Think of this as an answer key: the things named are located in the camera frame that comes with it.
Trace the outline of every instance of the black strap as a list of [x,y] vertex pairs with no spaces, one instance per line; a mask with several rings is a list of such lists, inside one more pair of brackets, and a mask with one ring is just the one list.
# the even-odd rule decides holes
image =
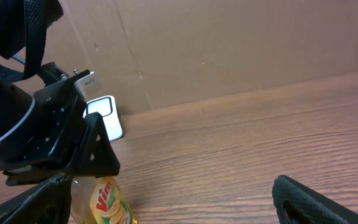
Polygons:
[[24,0],[24,72],[0,65],[0,81],[17,82],[33,77],[40,69],[47,36],[47,1]]

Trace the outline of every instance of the brown wall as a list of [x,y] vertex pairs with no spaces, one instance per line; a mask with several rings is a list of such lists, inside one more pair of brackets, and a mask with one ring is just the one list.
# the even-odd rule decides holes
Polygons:
[[94,70],[123,113],[358,70],[358,1],[60,2],[44,62]]

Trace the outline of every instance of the wooden table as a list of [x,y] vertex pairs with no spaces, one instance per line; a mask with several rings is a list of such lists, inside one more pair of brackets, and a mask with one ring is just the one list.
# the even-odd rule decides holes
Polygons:
[[[288,175],[358,213],[358,72],[122,118],[117,182],[140,223],[277,223]],[[21,188],[0,176],[0,203]]]

